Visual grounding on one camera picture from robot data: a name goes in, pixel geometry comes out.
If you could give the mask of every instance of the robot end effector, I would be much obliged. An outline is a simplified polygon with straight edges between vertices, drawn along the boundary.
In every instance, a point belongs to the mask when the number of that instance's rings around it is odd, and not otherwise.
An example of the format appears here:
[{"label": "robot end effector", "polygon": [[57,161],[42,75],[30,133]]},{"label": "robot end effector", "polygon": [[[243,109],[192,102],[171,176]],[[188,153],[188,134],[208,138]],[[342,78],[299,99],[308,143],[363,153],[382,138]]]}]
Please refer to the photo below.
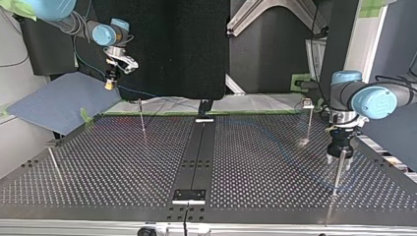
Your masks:
[{"label": "robot end effector", "polygon": [[[70,23],[72,26],[83,25],[76,18],[71,17],[64,19],[58,25],[66,25],[65,22],[68,23],[68,21],[72,21]],[[129,74],[139,68],[138,62],[127,55],[127,43],[134,39],[132,35],[129,35],[129,29],[129,23],[120,19],[112,19],[110,25],[88,21],[85,28],[76,34],[76,36],[88,39],[91,37],[98,45],[104,46],[103,52],[107,56],[106,62],[110,65],[110,69],[106,71],[106,89],[115,88],[115,84],[120,78],[119,70],[124,74]]]},{"label": "robot end effector", "polygon": [[396,107],[417,102],[417,78],[405,75],[389,79],[366,84],[362,82],[362,74],[358,71],[333,74],[329,107],[332,125],[329,162],[334,157],[339,158],[342,152],[346,159],[353,156],[350,140],[365,122],[386,118]]},{"label": "robot end effector", "polygon": [[119,70],[129,74],[139,68],[139,64],[126,53],[126,44],[134,38],[129,35],[129,23],[119,19],[112,19],[110,25],[87,21],[85,17],[74,12],[77,0],[21,1],[22,6],[25,4],[37,18],[69,35],[83,37],[88,41],[93,39],[98,45],[104,46],[103,51],[107,56],[106,62],[111,67],[106,75],[105,87],[107,89],[114,89],[115,83],[120,77]]}]

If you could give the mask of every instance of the yellow component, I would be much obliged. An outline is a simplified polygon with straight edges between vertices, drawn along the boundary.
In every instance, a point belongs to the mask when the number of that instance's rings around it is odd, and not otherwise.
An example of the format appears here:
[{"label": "yellow component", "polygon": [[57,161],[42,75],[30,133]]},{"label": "yellow component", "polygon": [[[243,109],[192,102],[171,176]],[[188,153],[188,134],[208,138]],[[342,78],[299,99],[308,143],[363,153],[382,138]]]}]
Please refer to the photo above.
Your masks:
[{"label": "yellow component", "polygon": [[107,89],[107,90],[113,90],[114,89],[114,83],[112,81],[107,80],[104,88]]},{"label": "yellow component", "polygon": [[21,0],[0,0],[0,6],[9,12],[13,12],[19,16],[30,18],[36,21],[36,15],[32,6]]}]

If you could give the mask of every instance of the metal clamp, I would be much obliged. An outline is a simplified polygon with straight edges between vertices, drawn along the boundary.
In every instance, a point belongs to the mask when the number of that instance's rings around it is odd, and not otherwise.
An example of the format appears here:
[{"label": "metal clamp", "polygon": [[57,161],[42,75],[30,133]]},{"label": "metal clamp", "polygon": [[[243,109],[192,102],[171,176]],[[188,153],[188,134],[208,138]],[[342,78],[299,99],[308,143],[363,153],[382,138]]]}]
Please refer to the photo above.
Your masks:
[{"label": "metal clamp", "polygon": [[260,14],[271,7],[285,7],[300,19],[314,33],[326,26],[326,20],[317,13],[314,28],[313,19],[316,5],[312,0],[247,0],[227,25],[227,34],[237,36]]},{"label": "metal clamp", "polygon": [[[126,49],[116,46],[109,46],[103,49],[104,53],[108,56],[107,63],[113,66],[117,66],[125,74],[129,74],[139,68],[138,62],[130,56],[127,56]],[[125,63],[127,66],[122,67],[119,62]]]}]

